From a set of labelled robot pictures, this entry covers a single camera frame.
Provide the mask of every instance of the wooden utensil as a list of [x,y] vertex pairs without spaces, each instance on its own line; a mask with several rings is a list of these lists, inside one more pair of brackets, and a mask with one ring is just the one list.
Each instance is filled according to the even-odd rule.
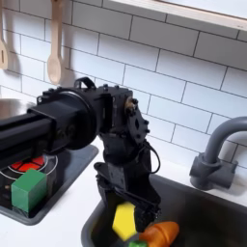
[[3,33],[3,4],[0,0],[0,69],[7,69],[9,63],[9,51],[4,41]]
[[62,17],[64,0],[51,0],[52,20],[51,20],[51,55],[47,62],[47,71],[50,81],[58,85],[64,73],[61,57],[62,45]]

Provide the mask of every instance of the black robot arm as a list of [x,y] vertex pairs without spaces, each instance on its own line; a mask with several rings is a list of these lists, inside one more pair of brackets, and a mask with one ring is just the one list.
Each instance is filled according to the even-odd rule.
[[44,92],[27,114],[0,122],[0,169],[44,152],[82,149],[98,135],[105,161],[95,165],[99,193],[106,205],[112,195],[136,205],[136,229],[142,232],[157,217],[160,203],[149,180],[148,125],[130,90],[97,88],[84,77],[74,88]]

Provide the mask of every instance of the green object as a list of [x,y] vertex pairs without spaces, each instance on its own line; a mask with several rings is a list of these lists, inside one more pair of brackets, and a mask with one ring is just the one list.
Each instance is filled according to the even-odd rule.
[[12,205],[30,212],[46,195],[46,174],[28,170],[12,184]]
[[149,247],[145,241],[132,241],[128,244],[128,247]]

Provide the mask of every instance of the kitchen counter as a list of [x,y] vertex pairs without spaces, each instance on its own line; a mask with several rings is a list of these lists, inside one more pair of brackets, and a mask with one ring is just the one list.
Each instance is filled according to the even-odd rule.
[[[75,181],[61,200],[45,218],[33,227],[24,226],[0,215],[0,243],[4,247],[80,247],[81,230],[100,201],[96,186],[94,163],[102,161],[103,146],[97,138],[93,145],[99,155]],[[159,175],[191,186],[189,168],[162,160]],[[247,191],[243,185],[234,184],[230,191],[212,190],[209,193],[229,201],[247,206]]]

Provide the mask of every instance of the stove burner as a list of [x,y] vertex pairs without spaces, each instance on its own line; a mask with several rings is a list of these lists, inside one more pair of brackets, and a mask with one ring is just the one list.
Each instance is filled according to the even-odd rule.
[[23,173],[27,172],[29,169],[34,169],[34,170],[39,171],[43,166],[44,166],[44,159],[41,156],[38,158],[34,158],[30,161],[16,162],[15,164],[10,166],[9,168],[14,172],[23,174]]
[[8,168],[5,168],[2,171],[0,171],[0,175],[10,180],[16,180],[29,169],[35,169],[44,174],[50,175],[56,169],[57,164],[57,156],[43,155],[32,160],[16,162]]

